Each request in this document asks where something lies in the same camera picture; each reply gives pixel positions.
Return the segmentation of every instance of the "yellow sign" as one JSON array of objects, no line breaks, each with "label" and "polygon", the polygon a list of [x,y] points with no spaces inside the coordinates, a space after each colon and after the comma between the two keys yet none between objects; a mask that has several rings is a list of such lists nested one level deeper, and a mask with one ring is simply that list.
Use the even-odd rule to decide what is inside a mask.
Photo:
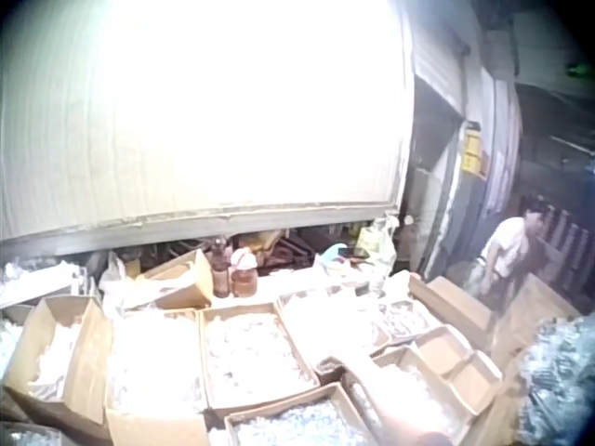
[{"label": "yellow sign", "polygon": [[482,179],[487,178],[489,159],[482,150],[482,140],[479,129],[468,128],[465,132],[465,151],[463,152],[463,172],[470,173]]}]

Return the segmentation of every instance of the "person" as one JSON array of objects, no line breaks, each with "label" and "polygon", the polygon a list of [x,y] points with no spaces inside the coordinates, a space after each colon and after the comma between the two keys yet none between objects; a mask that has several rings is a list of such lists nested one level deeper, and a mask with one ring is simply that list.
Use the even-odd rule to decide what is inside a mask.
[{"label": "person", "polygon": [[422,407],[404,400],[406,389],[400,390],[399,383],[390,380],[367,354],[357,348],[335,348],[330,360],[343,364],[362,387],[390,438],[382,446],[452,446]]},{"label": "person", "polygon": [[529,264],[536,258],[545,214],[543,201],[532,200],[525,204],[523,216],[500,223],[481,256],[469,267],[463,288],[487,300],[485,303],[500,313],[506,311],[518,281],[532,270]]}]

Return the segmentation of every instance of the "pile of plastic pieces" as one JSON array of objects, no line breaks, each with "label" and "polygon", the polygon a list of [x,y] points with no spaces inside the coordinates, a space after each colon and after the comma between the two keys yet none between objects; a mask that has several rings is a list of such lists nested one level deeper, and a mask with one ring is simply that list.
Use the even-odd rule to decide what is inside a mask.
[{"label": "pile of plastic pieces", "polygon": [[528,397],[519,413],[519,440],[575,444],[595,403],[595,318],[542,325],[522,377]]},{"label": "pile of plastic pieces", "polygon": [[[436,399],[417,368],[407,367],[403,370],[391,364],[383,367],[382,373],[386,375],[387,382],[394,385],[393,389],[388,388],[387,391],[394,391],[395,411],[402,411],[411,416],[418,414],[419,419],[413,420],[416,425],[427,424],[432,427],[432,431],[444,432],[449,436],[455,436],[463,427],[462,420],[458,419],[455,411]],[[349,393],[376,437],[385,439],[386,444],[391,444],[393,440],[390,434],[384,431],[384,426],[362,387],[354,383]]]},{"label": "pile of plastic pieces", "polygon": [[5,426],[4,423],[0,426],[0,444],[2,446],[63,446],[62,435],[57,431],[47,430],[39,433],[18,425]]},{"label": "pile of plastic pieces", "polygon": [[417,310],[413,300],[380,301],[378,302],[378,309],[382,313],[383,322],[393,338],[419,335],[434,326]]},{"label": "pile of plastic pieces", "polygon": [[0,321],[0,378],[7,370],[10,357],[15,351],[21,334],[22,327],[20,325],[12,323],[8,319]]},{"label": "pile of plastic pieces", "polygon": [[278,400],[312,387],[276,315],[241,314],[206,326],[208,374],[217,405]]},{"label": "pile of plastic pieces", "polygon": [[80,333],[80,322],[69,327],[56,325],[51,344],[39,357],[39,375],[30,383],[32,396],[45,401],[55,401],[62,397],[66,373]]},{"label": "pile of plastic pieces", "polygon": [[119,412],[156,417],[200,413],[206,406],[201,370],[195,319],[146,309],[114,324],[110,404]]},{"label": "pile of plastic pieces", "polygon": [[366,297],[332,295],[294,296],[284,306],[284,319],[297,344],[319,373],[330,373],[337,364],[321,363],[332,347],[352,346],[372,353],[389,339],[381,326],[377,301]]},{"label": "pile of plastic pieces", "polygon": [[240,446],[364,446],[369,440],[350,426],[331,400],[289,409],[276,417],[258,417],[236,427]]}]

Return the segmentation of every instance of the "rolling shutter door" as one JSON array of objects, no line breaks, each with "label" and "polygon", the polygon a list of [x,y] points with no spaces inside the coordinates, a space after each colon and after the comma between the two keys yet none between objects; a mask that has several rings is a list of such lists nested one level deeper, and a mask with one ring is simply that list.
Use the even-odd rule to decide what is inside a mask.
[{"label": "rolling shutter door", "polygon": [[464,116],[462,49],[453,35],[423,14],[415,8],[411,14],[416,75]]}]

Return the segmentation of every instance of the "dark hair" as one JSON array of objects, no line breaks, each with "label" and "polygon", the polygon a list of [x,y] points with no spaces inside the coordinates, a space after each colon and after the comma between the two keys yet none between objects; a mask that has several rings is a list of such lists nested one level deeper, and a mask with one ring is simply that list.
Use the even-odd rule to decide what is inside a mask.
[{"label": "dark hair", "polygon": [[544,218],[548,211],[548,205],[543,200],[528,200],[523,214],[541,214],[541,217]]}]

